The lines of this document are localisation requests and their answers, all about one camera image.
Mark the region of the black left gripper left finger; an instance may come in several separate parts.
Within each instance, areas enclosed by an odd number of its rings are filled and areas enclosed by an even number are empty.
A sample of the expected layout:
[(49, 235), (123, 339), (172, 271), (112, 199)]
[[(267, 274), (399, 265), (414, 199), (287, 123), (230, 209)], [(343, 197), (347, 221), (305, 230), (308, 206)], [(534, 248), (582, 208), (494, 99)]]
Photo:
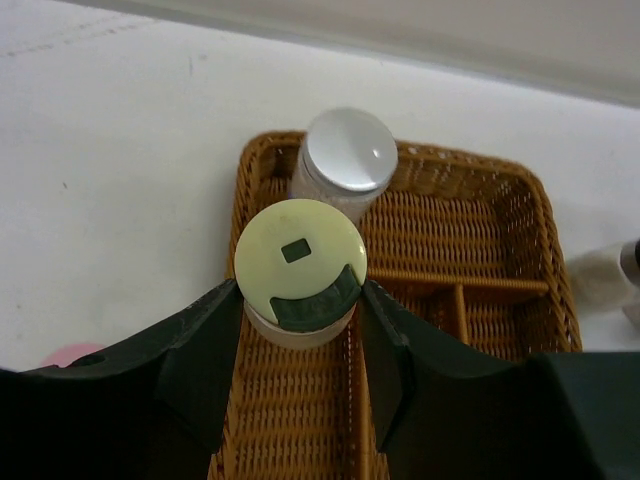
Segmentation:
[(242, 321), (228, 279), (67, 367), (1, 374), (5, 479), (204, 479), (223, 440)]

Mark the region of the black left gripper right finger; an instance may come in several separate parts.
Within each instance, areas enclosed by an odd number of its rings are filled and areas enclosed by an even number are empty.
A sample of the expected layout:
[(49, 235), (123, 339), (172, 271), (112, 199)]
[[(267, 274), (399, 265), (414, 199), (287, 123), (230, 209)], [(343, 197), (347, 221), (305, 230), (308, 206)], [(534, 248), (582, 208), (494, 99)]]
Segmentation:
[(639, 356), (495, 358), (401, 306), (360, 296), (376, 447), (394, 479), (635, 479)]

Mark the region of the yellow cap spice bottle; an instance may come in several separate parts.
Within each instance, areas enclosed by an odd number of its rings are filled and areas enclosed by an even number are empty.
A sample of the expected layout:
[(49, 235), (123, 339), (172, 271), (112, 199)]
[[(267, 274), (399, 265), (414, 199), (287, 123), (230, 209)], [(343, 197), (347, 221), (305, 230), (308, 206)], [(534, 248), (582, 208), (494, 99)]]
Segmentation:
[(290, 199), (247, 224), (234, 273), (256, 331), (278, 346), (308, 350), (346, 328), (366, 280), (367, 253), (342, 212), (320, 201)]

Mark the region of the blue label silver cap bottle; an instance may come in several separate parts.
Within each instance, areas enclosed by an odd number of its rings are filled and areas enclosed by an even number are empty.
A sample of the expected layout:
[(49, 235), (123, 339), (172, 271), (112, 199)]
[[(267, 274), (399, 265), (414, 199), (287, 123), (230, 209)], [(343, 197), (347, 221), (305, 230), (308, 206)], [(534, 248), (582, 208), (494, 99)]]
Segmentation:
[(329, 204), (359, 224), (397, 166), (398, 148), (382, 121), (352, 107), (327, 110), (304, 134), (288, 197)]

